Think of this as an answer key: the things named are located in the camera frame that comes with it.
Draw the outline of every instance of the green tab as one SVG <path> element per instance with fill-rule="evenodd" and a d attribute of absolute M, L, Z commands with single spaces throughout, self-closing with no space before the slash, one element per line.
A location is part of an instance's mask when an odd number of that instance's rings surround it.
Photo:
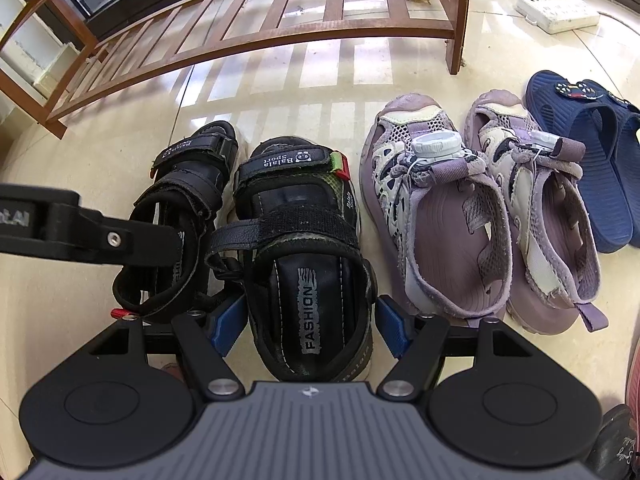
<path fill-rule="evenodd" d="M 342 166 L 342 153 L 340 152 L 332 152 L 331 153 L 331 173 L 338 170 L 343 170 Z"/>

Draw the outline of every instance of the red tab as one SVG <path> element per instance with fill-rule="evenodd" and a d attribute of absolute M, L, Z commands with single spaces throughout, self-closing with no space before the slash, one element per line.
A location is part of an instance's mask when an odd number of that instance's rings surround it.
<path fill-rule="evenodd" d="M 121 317 L 128 316 L 129 314 L 131 314 L 131 312 L 124 310 L 123 308 L 114 308 L 111 311 L 111 317 L 113 317 L 113 319 L 120 319 Z"/>
<path fill-rule="evenodd" d="M 335 170 L 335 176 L 337 176 L 341 180 L 351 180 L 351 173 L 349 173 L 349 163 L 347 162 L 347 157 L 345 157 L 343 153 L 341 153 L 341 155 L 342 169 Z"/>

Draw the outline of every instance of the panda logo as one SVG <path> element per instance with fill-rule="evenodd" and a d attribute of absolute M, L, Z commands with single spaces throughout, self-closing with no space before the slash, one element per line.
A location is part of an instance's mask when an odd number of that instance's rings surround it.
<path fill-rule="evenodd" d="M 296 153 L 296 162 L 308 162 L 310 160 L 311 160 L 311 155 L 309 155 L 309 152 Z"/>

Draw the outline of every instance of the blue slipper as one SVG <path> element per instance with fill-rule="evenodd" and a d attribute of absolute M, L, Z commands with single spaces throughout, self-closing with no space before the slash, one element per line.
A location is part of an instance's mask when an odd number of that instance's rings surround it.
<path fill-rule="evenodd" d="M 584 143 L 578 188 L 598 251 L 613 253 L 631 240 L 633 222 L 611 160 L 618 140 L 618 118 L 600 97 L 587 83 L 573 85 L 555 72 L 542 70 L 527 84 L 526 107 L 545 131 Z"/>
<path fill-rule="evenodd" d="M 613 151 L 611 163 L 625 192 L 626 202 L 631 211 L 634 234 L 631 244 L 640 247 L 640 110 L 626 99 L 619 99 L 604 86 L 585 79 L 598 94 L 604 94 L 598 101 L 610 105 L 618 117 L 618 143 Z"/>

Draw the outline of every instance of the purple shoe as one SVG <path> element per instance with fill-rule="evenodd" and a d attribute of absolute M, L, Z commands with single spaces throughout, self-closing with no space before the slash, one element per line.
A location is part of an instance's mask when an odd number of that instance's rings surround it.
<path fill-rule="evenodd" d="M 410 313 L 477 326 L 500 316 L 511 285 L 511 240 L 500 189 L 432 98 L 408 94 L 376 117 L 360 189 Z M 491 237 L 485 225 L 491 224 Z"/>
<path fill-rule="evenodd" d="M 481 95 L 466 117 L 466 145 L 484 153 L 511 221 L 509 313 L 527 330 L 558 334 L 581 315 L 592 332 L 608 325 L 591 301 L 600 266 L 578 192 L 584 145 L 540 131 L 506 90 Z"/>

